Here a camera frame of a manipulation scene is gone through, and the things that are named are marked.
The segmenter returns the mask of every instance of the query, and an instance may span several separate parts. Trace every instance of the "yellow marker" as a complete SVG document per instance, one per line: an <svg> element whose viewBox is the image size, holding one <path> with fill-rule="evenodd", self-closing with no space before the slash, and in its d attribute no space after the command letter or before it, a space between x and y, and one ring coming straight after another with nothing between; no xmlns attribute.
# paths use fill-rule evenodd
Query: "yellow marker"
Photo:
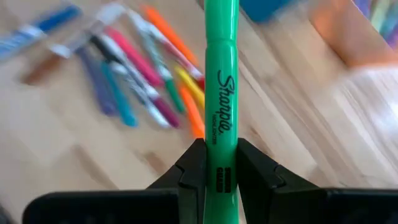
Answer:
<svg viewBox="0 0 398 224"><path fill-rule="evenodd" d="M175 66L175 71L177 74L180 76L180 78L183 80L183 82L187 85L187 87L190 89L193 97L195 97L197 103L205 109L205 94L203 91L200 89L200 87L196 84L195 81L192 80L192 78L188 75L188 73L180 66Z"/></svg>

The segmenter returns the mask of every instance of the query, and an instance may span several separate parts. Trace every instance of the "wooden table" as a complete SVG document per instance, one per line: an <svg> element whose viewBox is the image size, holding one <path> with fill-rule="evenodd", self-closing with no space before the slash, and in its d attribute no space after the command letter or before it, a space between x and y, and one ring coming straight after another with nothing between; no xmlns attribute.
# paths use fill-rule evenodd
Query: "wooden table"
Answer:
<svg viewBox="0 0 398 224"><path fill-rule="evenodd" d="M14 29L56 0L1 0L0 29ZM155 6L205 64L205 21L195 0L126 0ZM87 13L100 0L76 1ZM239 135L320 186L397 187L398 70L348 72L292 6L268 24L239 21ZM102 115L80 63L68 60L38 86L19 83L45 46L76 22L0 65L0 204L20 220L55 190L143 189L192 143L188 121L157 127L132 97L140 126ZM139 45L126 18L116 24Z"/></svg>

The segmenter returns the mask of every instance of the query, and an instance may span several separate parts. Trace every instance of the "green marker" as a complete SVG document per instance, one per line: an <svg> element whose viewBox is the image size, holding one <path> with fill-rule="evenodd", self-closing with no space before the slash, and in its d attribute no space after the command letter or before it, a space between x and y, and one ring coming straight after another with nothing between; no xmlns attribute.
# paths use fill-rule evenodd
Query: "green marker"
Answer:
<svg viewBox="0 0 398 224"><path fill-rule="evenodd" d="M239 223L235 166L238 145L238 15L238 0L205 0L206 224Z"/></svg>

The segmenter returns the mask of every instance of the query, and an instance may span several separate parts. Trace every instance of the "black holder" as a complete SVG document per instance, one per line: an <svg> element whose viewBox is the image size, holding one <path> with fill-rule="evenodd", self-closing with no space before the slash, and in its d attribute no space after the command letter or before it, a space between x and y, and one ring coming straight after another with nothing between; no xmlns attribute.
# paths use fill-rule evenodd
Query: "black holder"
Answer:
<svg viewBox="0 0 398 224"><path fill-rule="evenodd" d="M245 139L236 158L248 224L398 223L396 190L319 188ZM206 144L197 139L145 190L47 194L27 206L22 222L202 224L205 184Z"/></svg>

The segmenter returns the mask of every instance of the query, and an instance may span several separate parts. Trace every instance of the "pink marker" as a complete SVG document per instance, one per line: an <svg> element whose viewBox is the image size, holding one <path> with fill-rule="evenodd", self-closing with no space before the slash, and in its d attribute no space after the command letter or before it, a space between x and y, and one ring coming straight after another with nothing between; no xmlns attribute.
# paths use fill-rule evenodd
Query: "pink marker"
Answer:
<svg viewBox="0 0 398 224"><path fill-rule="evenodd" d="M205 90L205 76L184 56L178 48L176 48L165 35L161 33L156 26L147 23L148 29L151 34L169 51L174 57L177 58L177 62L188 71L188 73L197 81L198 85L202 90Z"/></svg>
<svg viewBox="0 0 398 224"><path fill-rule="evenodd" d="M161 86L164 84L163 79L152 68L152 65L129 43L122 33L111 27L107 27L105 31L106 34L118 43L128 59L152 86Z"/></svg>

